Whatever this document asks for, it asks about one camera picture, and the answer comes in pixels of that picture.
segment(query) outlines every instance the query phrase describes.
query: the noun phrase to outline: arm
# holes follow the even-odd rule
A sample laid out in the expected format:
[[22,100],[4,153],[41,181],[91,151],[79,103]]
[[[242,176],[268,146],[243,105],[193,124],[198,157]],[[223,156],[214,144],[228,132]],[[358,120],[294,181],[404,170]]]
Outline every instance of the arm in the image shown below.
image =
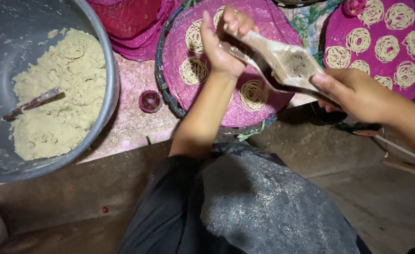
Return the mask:
[[[246,34],[251,29],[259,32],[253,20],[242,12],[235,14],[233,6],[225,8],[223,18],[232,32]],[[204,11],[200,33],[204,51],[211,63],[211,72],[200,95],[176,130],[169,156],[203,158],[209,153],[237,78],[245,69],[244,63],[218,47],[219,39],[211,32],[210,26],[211,18]]]
[[[325,69],[312,83],[327,91],[346,113],[367,123],[394,127],[415,151],[415,103],[388,90],[356,69]],[[334,107],[319,101],[327,112]]]

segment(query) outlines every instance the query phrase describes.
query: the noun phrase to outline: hand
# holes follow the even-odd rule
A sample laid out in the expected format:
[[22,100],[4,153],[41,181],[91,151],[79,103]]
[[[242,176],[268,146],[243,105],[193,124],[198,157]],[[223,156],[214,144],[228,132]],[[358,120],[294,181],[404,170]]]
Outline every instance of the hand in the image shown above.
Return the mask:
[[[397,108],[407,101],[366,73],[356,69],[325,69],[311,83],[326,91],[349,115],[367,123],[389,123]],[[338,110],[320,100],[327,112]]]
[[[247,17],[244,12],[234,13],[233,6],[225,7],[222,16],[231,32],[239,31],[243,35],[250,30],[259,32],[253,19]],[[244,72],[246,64],[218,47],[220,41],[217,35],[211,32],[211,17],[207,11],[203,12],[200,34],[204,51],[211,63],[211,73],[219,73],[227,78],[237,79]]]

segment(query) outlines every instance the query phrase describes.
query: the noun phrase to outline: wooden noodle press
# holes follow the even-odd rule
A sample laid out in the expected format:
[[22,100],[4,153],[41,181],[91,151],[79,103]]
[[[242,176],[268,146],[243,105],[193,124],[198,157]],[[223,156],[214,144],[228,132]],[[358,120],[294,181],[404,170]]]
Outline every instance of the wooden noodle press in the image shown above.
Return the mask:
[[232,33],[227,26],[217,29],[219,47],[258,70],[270,89],[310,95],[341,108],[328,93],[309,82],[314,74],[324,72],[306,49],[269,40],[254,31],[246,35]]

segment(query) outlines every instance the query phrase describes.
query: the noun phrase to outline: left hand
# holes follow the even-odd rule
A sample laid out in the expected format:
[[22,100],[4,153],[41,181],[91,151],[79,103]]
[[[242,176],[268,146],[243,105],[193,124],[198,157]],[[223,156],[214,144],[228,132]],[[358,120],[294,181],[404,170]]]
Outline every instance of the left hand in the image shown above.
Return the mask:
[[[247,17],[244,12],[234,13],[233,6],[225,7],[222,17],[225,23],[228,24],[228,29],[231,32],[238,31],[240,34],[245,35],[250,30],[253,30],[259,33],[259,28],[254,25],[253,19]],[[237,79],[244,72],[246,64],[218,47],[220,40],[211,31],[211,17],[207,11],[203,12],[200,34],[204,51],[211,63],[211,73],[218,73],[226,78]]]

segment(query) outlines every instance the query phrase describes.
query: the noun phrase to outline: stick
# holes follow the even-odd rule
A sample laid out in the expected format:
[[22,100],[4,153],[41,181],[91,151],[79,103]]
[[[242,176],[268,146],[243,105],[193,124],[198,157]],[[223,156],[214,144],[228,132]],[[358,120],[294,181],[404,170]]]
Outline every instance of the stick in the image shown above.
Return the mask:
[[28,103],[24,103],[23,105],[17,107],[16,109],[10,111],[10,113],[6,114],[2,117],[2,120],[5,121],[12,121],[15,119],[15,117],[25,110],[30,110],[32,108],[38,107],[42,105],[45,101],[59,95],[61,92],[57,87],[54,87],[52,89],[47,90],[46,92],[42,93],[41,95],[38,95],[33,100],[31,100]]

